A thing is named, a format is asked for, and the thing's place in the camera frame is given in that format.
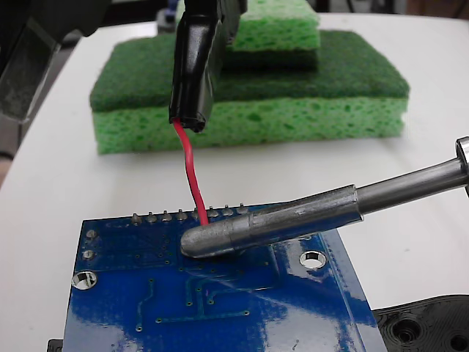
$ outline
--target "black plastic part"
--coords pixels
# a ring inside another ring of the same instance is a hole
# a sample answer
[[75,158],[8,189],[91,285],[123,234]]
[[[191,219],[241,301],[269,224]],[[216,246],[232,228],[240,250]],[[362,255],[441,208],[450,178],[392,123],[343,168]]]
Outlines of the black plastic part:
[[469,352],[469,296],[373,311],[389,352]]
[[49,340],[47,352],[62,352],[64,340]]
[[93,34],[100,26],[111,0],[42,0],[33,1],[31,16],[60,43],[73,30]]
[[237,33],[246,0],[186,0],[177,27],[169,122],[201,132],[210,118],[225,48]]

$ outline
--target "green sponge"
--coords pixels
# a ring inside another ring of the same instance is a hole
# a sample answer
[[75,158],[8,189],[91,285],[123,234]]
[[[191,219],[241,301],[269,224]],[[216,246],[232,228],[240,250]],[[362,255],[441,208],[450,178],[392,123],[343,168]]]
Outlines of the green sponge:
[[[178,17],[184,2],[178,4]],[[320,46],[319,16],[306,0],[248,0],[224,70],[314,69]]]
[[[193,145],[398,136],[406,81],[359,35],[321,36],[319,72],[223,72]],[[168,124],[173,49],[169,34],[116,47],[90,99],[99,153],[180,147]]]

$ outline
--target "scouring pad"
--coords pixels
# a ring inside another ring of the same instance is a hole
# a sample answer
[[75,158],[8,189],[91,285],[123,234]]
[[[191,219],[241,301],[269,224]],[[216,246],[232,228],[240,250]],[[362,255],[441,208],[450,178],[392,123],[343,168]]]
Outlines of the scouring pad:
[[[223,72],[193,145],[398,136],[407,82],[359,35],[321,36],[318,72]],[[90,99],[99,153],[180,147],[168,126],[173,49],[170,34],[115,48]]]
[[[178,18],[184,2],[178,4]],[[226,48],[224,70],[317,67],[319,16],[306,0],[248,0],[236,40]]]

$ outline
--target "red wire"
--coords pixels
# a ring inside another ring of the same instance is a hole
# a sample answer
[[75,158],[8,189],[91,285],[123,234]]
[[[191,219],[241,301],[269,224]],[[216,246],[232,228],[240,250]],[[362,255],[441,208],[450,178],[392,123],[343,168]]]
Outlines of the red wire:
[[193,153],[191,141],[187,134],[185,134],[184,128],[181,126],[179,119],[173,121],[174,129],[179,136],[182,148],[184,149],[185,154],[185,173],[188,176],[189,187],[191,188],[191,193],[194,202],[196,203],[197,212],[199,213],[200,225],[208,225],[207,211],[205,210],[204,200],[200,194],[199,185],[197,184],[196,170],[193,166]]

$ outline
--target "metal pin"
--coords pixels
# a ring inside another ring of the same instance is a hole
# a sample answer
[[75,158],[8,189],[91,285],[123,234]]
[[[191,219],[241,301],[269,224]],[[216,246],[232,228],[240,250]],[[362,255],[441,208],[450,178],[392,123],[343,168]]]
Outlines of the metal pin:
[[209,210],[207,211],[207,216],[209,218],[216,218],[218,216],[218,211],[213,209],[213,207],[210,207]]
[[199,213],[197,212],[197,208],[193,209],[193,212],[191,213],[191,215],[195,220],[199,218]]
[[245,207],[243,203],[240,204],[240,207],[236,209],[238,214],[246,214],[249,212],[248,207]]
[[91,260],[95,257],[95,253],[92,250],[87,250],[83,252],[83,259]]
[[231,216],[233,215],[233,210],[231,210],[226,204],[225,208],[221,211],[221,213],[223,214],[223,216]]
[[86,238],[89,238],[90,240],[96,237],[97,237],[97,233],[94,230],[90,230],[86,233]]
[[177,215],[176,215],[176,218],[179,220],[179,221],[184,221],[188,218],[188,216],[186,215],[186,213],[184,213],[182,211],[182,209],[179,209],[179,211],[177,212]]
[[134,224],[134,225],[140,225],[141,224],[141,217],[138,216],[135,213],[132,215],[132,218],[130,220],[132,221],[132,224]]
[[153,213],[150,211],[147,216],[147,221],[149,223],[153,223],[157,221],[156,215],[153,215]]
[[173,217],[171,216],[171,214],[168,214],[168,211],[164,211],[163,212],[163,215],[161,216],[161,221],[171,221],[173,219]]

